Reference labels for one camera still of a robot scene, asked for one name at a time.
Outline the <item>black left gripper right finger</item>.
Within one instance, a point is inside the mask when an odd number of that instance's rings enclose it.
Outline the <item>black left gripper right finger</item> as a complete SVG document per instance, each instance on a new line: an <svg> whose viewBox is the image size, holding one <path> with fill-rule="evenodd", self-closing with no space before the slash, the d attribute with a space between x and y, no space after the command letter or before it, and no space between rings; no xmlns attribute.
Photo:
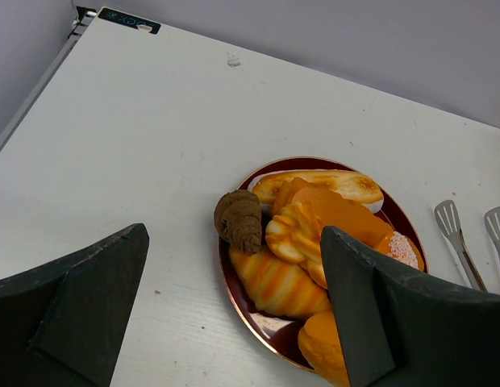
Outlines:
<svg viewBox="0 0 500 387"><path fill-rule="evenodd" d="M500 386L500 295L441 280L325 227L321 252L353 386Z"/></svg>

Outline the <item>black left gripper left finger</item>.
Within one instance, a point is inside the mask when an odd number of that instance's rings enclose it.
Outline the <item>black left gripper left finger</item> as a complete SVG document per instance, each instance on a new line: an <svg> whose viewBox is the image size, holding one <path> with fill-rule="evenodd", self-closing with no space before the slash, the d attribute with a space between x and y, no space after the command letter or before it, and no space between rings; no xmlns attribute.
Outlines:
<svg viewBox="0 0 500 387"><path fill-rule="evenodd" d="M132 224L0 280L0 386L108 386L149 247Z"/></svg>

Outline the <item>round orange bun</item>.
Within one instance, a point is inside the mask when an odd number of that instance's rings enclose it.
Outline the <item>round orange bun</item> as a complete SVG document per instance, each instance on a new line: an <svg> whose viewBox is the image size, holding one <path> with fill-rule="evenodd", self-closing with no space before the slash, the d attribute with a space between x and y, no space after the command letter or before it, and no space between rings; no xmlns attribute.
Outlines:
<svg viewBox="0 0 500 387"><path fill-rule="evenodd" d="M332 385L350 386L332 311L317 313L306 320L298 333L298 347L323 379Z"/></svg>

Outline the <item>sugar coated pink donut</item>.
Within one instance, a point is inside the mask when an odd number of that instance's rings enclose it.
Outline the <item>sugar coated pink donut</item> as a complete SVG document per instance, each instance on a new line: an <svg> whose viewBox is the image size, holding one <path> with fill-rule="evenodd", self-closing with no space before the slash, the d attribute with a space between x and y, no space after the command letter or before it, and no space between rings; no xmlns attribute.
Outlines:
<svg viewBox="0 0 500 387"><path fill-rule="evenodd" d="M425 264L418 248L409 238L397 231L385 234L379 243L374 246L374 249L419 271L425 269Z"/></svg>

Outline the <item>metal serving tongs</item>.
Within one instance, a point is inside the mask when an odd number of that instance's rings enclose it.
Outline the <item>metal serving tongs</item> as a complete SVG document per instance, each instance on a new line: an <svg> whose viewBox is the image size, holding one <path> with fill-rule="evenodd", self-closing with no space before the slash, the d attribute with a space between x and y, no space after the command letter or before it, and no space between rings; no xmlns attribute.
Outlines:
<svg viewBox="0 0 500 387"><path fill-rule="evenodd" d="M453 200L445 200L434 208L434 216L444 238L452 245L460 261L465 275L473 289L486 291L484 281L477 270L466 247L464 234L460 224L460 217ZM500 266L500 206L484 214L485 229L498 254Z"/></svg>

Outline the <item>brown chocolate croissant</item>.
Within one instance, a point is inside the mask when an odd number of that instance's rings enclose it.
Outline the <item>brown chocolate croissant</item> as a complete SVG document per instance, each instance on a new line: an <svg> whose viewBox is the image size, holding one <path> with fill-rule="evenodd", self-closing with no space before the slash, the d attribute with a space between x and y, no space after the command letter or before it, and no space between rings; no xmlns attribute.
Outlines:
<svg viewBox="0 0 500 387"><path fill-rule="evenodd" d="M260 250L261 220L258 197L245 189L224 194L215 207L214 222L219 237L248 256Z"/></svg>

